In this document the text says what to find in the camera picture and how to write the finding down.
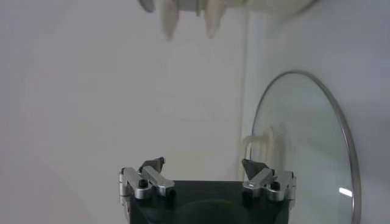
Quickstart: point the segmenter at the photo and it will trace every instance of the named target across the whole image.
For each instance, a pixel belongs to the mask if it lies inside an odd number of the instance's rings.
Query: white object
[[[179,21],[179,8],[175,0],[161,1],[161,28],[165,38],[170,41]]]
[[[239,157],[238,157],[238,179],[240,181],[245,179],[244,167],[241,164],[241,160],[247,158],[248,156],[248,147],[253,146],[254,143],[258,143],[262,158],[266,164],[269,164],[268,161],[272,160],[272,155],[274,151],[274,128],[271,126],[264,131],[262,136],[247,136],[241,142],[239,148]]]
[[[161,24],[167,40],[173,38],[179,11],[204,11],[207,35],[213,38],[228,8],[246,6],[250,10],[271,15],[288,16],[304,9],[315,0],[161,0]]]

